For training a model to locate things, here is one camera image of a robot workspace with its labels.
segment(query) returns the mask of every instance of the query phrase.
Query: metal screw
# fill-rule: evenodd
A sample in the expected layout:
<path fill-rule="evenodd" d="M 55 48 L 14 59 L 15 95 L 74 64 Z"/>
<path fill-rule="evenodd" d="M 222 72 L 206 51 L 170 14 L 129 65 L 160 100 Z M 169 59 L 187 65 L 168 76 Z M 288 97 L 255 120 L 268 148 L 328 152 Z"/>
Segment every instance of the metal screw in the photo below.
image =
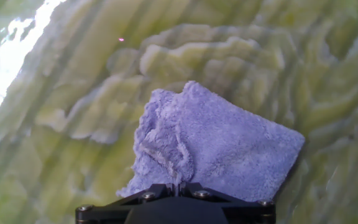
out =
<path fill-rule="evenodd" d="M 196 198 L 206 198 L 209 196 L 210 196 L 210 193 L 206 190 L 197 190 L 196 192 L 194 192 L 194 197 L 196 197 Z"/>
<path fill-rule="evenodd" d="M 81 205 L 77 209 L 79 211 L 87 211 L 87 210 L 91 210 L 92 208 L 93 208 L 93 205 Z"/>
<path fill-rule="evenodd" d="M 155 197 L 155 193 L 154 192 L 146 192 L 142 195 L 142 198 L 148 200 L 148 199 L 152 199 Z"/>
<path fill-rule="evenodd" d="M 259 200 L 258 203 L 265 207 L 273 205 L 271 200 Z"/>

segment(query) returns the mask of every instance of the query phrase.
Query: textured green surface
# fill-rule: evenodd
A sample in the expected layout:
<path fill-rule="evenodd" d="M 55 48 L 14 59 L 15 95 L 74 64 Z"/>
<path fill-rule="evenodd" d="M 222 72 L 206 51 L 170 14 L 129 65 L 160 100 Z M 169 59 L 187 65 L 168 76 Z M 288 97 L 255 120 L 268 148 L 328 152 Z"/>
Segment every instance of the textured green surface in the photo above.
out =
<path fill-rule="evenodd" d="M 279 223 L 358 223 L 358 1 L 239 3 L 59 6 L 0 107 L 0 223 L 116 200 L 150 92 L 187 80 L 308 139 Z"/>

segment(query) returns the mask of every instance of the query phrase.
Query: microfiber cloth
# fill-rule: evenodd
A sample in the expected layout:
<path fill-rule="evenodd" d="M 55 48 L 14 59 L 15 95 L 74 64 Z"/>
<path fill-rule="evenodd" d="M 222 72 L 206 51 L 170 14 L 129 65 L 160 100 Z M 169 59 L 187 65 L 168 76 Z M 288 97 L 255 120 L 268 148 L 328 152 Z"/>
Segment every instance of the microfiber cloth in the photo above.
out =
<path fill-rule="evenodd" d="M 271 199 L 305 138 L 245 111 L 194 81 L 181 93 L 154 90 L 135 132 L 127 197 L 152 184 L 199 182 L 253 202 Z"/>

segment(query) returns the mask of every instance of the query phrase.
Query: bolt head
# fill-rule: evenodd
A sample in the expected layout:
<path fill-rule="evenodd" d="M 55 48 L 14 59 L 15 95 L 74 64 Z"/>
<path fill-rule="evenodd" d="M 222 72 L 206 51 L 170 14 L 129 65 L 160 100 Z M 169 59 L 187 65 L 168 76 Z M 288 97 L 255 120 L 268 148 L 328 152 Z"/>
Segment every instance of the bolt head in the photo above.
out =
<path fill-rule="evenodd" d="M 79 211 L 88 211 L 88 210 L 91 210 L 93 208 L 93 205 L 81 205 L 79 206 L 77 209 Z"/>
<path fill-rule="evenodd" d="M 259 200 L 258 201 L 259 204 L 261 204 L 262 206 L 268 207 L 273 205 L 273 202 L 271 200 Z"/>
<path fill-rule="evenodd" d="M 209 197 L 211 194 L 206 190 L 197 190 L 196 192 L 194 192 L 193 195 L 196 198 L 206 198 Z"/>
<path fill-rule="evenodd" d="M 143 195 L 142 195 L 142 198 L 144 199 L 152 199 L 155 197 L 155 193 L 154 192 L 145 192 Z"/>

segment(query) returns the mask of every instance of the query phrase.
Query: purple microfiber cloth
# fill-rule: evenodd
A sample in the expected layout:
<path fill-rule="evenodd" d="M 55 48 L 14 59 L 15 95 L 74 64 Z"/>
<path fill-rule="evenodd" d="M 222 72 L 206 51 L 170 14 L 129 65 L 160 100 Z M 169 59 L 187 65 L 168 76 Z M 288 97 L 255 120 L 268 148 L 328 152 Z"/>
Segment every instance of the purple microfiber cloth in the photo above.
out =
<path fill-rule="evenodd" d="M 127 197 L 152 184 L 199 182 L 233 197 L 274 197 L 305 138 L 231 104 L 200 84 L 154 90 L 135 132 Z"/>

